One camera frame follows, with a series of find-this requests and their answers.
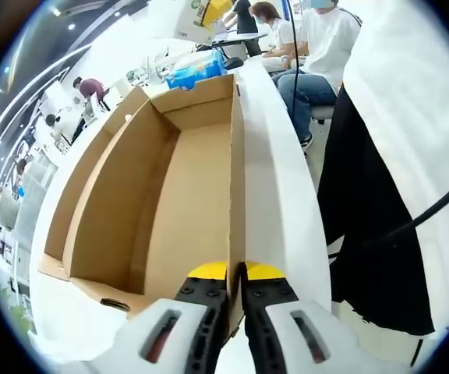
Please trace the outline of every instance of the screw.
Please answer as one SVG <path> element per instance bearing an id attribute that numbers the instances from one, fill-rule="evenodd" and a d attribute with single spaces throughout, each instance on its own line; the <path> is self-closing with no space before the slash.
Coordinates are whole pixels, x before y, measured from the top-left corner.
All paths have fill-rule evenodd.
<path id="1" fill-rule="evenodd" d="M 212 297 L 212 298 L 215 298 L 218 295 L 219 295 L 219 292 L 217 290 L 209 290 L 207 292 L 207 296 Z"/>

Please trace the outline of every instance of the yellow object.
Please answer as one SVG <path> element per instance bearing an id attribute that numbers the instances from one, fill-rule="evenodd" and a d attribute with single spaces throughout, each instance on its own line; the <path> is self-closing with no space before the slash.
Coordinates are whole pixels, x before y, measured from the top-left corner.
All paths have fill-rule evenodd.
<path id="1" fill-rule="evenodd" d="M 205 263 L 197 267 L 188 274 L 188 278 L 217 279 L 224 281 L 226 279 L 226 261 L 219 263 Z"/>
<path id="2" fill-rule="evenodd" d="M 206 14 L 203 16 L 202 25 L 211 25 L 216 19 L 221 18 L 231 7 L 232 2 L 230 0 L 210 0 Z"/>
<path id="3" fill-rule="evenodd" d="M 249 281 L 258 281 L 261 279 L 285 278 L 285 275 L 276 267 L 267 265 L 266 263 L 254 263 L 246 261 L 247 279 Z"/>

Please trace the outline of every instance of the face mask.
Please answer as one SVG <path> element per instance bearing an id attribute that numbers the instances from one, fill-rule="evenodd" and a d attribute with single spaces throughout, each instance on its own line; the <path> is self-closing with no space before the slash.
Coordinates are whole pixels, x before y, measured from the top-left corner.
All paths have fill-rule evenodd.
<path id="1" fill-rule="evenodd" d="M 301 2 L 303 8 L 330 8 L 334 6 L 332 0 L 305 0 Z"/>

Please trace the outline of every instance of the open cardboard box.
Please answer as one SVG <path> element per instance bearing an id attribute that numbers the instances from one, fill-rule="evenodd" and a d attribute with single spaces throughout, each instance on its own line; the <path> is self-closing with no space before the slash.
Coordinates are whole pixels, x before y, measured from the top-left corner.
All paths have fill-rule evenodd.
<path id="1" fill-rule="evenodd" d="M 84 183 L 66 192 L 78 197 L 64 245 L 47 243 L 40 271 L 132 316 L 174 298 L 191 270 L 227 260 L 236 306 L 231 280 L 245 258 L 245 168 L 234 76 L 153 99 L 136 91 L 129 96 L 140 99 L 139 109 L 121 126 L 105 125 L 117 129 Z"/>

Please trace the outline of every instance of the blue package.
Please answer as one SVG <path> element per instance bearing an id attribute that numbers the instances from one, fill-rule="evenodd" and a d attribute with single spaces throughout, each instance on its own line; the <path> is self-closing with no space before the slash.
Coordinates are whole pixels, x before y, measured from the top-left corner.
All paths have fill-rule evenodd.
<path id="1" fill-rule="evenodd" d="M 209 79 L 214 76 L 223 76 L 228 73 L 225 68 L 225 60 L 222 53 L 216 50 L 213 50 L 210 56 L 208 56 L 209 51 L 204 51 L 204 53 L 206 53 L 204 55 L 206 57 L 204 61 L 200 59 L 194 65 L 176 69 L 173 73 L 169 74 L 166 80 L 170 89 L 179 87 L 184 90 L 191 90 L 199 80 Z"/>

